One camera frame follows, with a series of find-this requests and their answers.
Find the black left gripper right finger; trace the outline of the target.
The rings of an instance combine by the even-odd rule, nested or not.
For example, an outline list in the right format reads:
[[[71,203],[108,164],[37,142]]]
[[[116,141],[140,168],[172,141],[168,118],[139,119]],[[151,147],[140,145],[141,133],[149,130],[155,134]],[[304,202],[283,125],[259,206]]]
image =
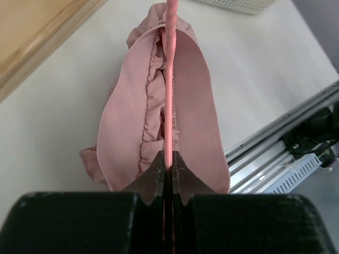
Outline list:
[[[176,253],[335,253],[315,205],[289,194],[217,194],[173,153]]]

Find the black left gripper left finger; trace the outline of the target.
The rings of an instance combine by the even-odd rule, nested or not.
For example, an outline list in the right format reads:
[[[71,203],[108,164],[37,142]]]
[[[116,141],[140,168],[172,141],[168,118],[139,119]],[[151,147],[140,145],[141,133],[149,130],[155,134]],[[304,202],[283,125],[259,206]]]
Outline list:
[[[120,192],[30,192],[1,228],[1,253],[163,253],[164,153]]]

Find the pink pleated skirt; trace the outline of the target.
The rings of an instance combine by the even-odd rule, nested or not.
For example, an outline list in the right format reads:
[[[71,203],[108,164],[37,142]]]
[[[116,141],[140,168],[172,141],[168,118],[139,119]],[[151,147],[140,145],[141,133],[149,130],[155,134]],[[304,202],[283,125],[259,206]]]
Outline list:
[[[128,54],[104,107],[97,144],[80,151],[87,174],[120,191],[146,171],[164,146],[166,5],[150,7],[128,38]],[[174,57],[173,149],[218,193],[230,173],[222,148],[210,73],[192,27],[177,19]]]

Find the pink wire hanger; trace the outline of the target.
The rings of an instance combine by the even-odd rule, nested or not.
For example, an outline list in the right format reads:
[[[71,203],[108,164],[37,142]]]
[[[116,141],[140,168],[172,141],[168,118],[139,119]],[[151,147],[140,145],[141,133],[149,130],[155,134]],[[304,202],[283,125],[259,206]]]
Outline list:
[[[166,56],[165,80],[165,127],[164,127],[164,252],[173,252],[173,68],[176,50],[176,21],[178,1],[166,1],[166,22],[162,31],[164,55]]]

